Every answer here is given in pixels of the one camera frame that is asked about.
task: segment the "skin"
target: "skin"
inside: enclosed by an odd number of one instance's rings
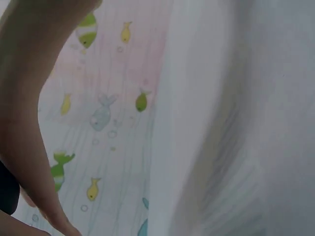
[[[39,93],[64,43],[98,0],[12,0],[0,20],[0,159],[22,195],[65,236],[68,221],[50,172],[37,120]],[[0,211],[0,235],[43,236]]]

